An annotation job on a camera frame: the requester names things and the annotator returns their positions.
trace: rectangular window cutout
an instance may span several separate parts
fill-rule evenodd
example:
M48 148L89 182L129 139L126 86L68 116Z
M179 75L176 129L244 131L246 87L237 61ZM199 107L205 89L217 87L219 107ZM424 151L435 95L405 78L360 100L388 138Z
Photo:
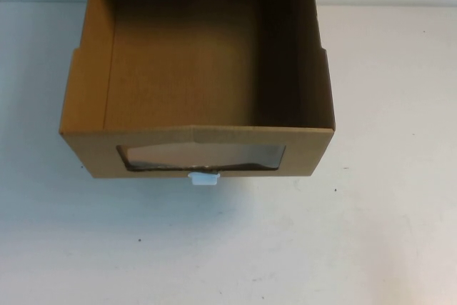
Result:
M268 144L117 146L129 171L274 171L285 149Z

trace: cardboard box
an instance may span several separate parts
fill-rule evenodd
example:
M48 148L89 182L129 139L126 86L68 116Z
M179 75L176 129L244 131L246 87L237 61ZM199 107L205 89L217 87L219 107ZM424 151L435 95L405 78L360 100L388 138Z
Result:
M334 129L315 0L88 0L60 132L92 176L309 176Z

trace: open cardboard box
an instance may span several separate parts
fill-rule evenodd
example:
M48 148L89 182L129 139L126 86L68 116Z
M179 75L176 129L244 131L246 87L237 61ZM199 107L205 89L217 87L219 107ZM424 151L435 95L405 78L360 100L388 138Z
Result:
M308 176L334 129L315 0L88 0L60 132L92 176Z

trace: white table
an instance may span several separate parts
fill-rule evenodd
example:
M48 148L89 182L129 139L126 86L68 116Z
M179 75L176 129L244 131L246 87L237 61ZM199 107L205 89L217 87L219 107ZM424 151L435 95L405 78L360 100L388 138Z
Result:
M456 304L457 9L318 11L316 173L199 188L93 180L58 134L84 4L0 4L0 304Z

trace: white tab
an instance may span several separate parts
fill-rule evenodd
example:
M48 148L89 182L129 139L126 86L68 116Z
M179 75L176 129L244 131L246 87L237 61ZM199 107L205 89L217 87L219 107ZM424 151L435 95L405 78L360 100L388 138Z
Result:
M194 186L215 186L220 176L220 174L200 173L197 171L189 173L189 178L192 179Z

